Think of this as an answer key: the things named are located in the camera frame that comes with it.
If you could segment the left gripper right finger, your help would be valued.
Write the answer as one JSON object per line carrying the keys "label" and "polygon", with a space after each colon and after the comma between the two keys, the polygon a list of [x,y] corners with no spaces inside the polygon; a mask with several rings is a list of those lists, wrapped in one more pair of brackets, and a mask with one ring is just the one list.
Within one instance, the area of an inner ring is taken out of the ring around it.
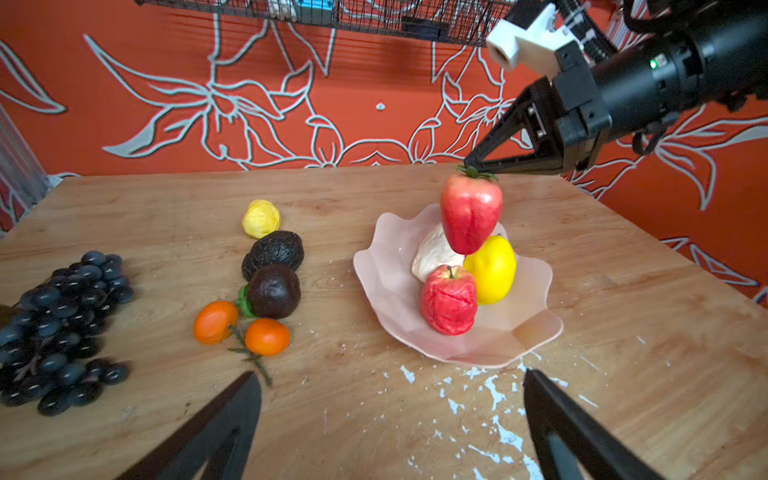
{"label": "left gripper right finger", "polygon": [[542,371],[523,382],[530,436],[546,479],[658,479],[660,474],[625,447]]}

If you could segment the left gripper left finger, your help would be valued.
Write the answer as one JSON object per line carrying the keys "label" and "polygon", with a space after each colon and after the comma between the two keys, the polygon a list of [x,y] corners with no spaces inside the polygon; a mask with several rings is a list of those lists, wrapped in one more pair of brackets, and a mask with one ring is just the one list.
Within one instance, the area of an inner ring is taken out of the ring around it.
{"label": "left gripper left finger", "polygon": [[253,372],[239,376],[121,479],[241,479],[261,411]]}

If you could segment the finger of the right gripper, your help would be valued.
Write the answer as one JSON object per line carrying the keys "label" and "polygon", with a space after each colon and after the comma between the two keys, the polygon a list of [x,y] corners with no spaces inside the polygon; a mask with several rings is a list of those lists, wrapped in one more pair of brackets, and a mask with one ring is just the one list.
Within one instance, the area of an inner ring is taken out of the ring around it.
{"label": "finger of the right gripper", "polygon": [[463,160],[466,168],[499,175],[558,175],[564,147],[556,129],[553,88],[542,77],[522,90]]}

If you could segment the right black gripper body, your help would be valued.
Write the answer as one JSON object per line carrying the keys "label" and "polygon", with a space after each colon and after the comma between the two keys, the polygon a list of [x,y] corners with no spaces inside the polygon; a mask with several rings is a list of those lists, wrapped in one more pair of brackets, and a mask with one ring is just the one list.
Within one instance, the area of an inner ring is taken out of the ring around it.
{"label": "right black gripper body", "polygon": [[556,173],[590,168],[626,135],[637,154],[650,153],[682,113],[706,103],[738,111],[767,96],[766,2],[701,1],[648,20],[624,12],[646,40],[594,66],[573,44],[556,52]]}

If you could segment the red apple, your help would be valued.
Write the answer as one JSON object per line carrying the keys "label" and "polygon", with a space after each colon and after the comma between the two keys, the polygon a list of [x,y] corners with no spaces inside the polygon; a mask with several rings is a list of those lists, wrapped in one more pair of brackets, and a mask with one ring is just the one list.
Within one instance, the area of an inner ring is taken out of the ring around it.
{"label": "red apple", "polygon": [[497,177],[475,167],[458,165],[444,184],[441,220],[454,252],[468,256],[478,251],[493,232],[503,210]]}

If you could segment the pink scalloped fruit bowl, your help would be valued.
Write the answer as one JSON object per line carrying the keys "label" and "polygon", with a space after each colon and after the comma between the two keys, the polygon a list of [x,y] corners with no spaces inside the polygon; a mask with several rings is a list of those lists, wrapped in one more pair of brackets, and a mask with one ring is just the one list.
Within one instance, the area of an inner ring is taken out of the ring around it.
{"label": "pink scalloped fruit bowl", "polygon": [[353,256],[355,273],[385,331],[434,360],[481,368],[506,367],[562,333],[562,319],[547,307],[552,267],[521,255],[509,294],[496,304],[479,307],[469,332],[445,336],[431,328],[420,311],[422,283],[410,268],[418,244],[439,221],[436,204],[412,219],[383,213],[370,246]]}

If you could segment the large yellow lemon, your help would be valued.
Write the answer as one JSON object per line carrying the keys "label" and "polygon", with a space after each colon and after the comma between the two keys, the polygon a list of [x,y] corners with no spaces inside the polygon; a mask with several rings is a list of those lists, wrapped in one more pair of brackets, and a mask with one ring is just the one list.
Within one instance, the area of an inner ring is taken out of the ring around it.
{"label": "large yellow lemon", "polygon": [[465,258],[463,267],[475,278],[478,303],[490,305],[503,300],[511,290],[517,258],[506,238],[493,235],[477,252]]}

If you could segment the beige garlic-like fruit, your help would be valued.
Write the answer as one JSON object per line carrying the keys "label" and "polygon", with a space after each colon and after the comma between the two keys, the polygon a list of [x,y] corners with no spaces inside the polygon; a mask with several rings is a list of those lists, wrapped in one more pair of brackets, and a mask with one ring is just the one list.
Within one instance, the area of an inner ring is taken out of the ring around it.
{"label": "beige garlic-like fruit", "polygon": [[456,253],[448,243],[443,225],[435,225],[421,240],[411,264],[411,273],[424,283],[442,265],[462,266],[465,257]]}

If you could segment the red wrinkled strawberry fruit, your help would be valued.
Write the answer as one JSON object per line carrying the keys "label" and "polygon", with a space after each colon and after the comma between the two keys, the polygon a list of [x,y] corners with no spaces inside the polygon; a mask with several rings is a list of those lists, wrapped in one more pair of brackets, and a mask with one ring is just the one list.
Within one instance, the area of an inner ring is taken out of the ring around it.
{"label": "red wrinkled strawberry fruit", "polygon": [[478,310],[474,276],[461,266],[441,265],[424,283],[421,313],[437,332],[458,336],[469,332]]}

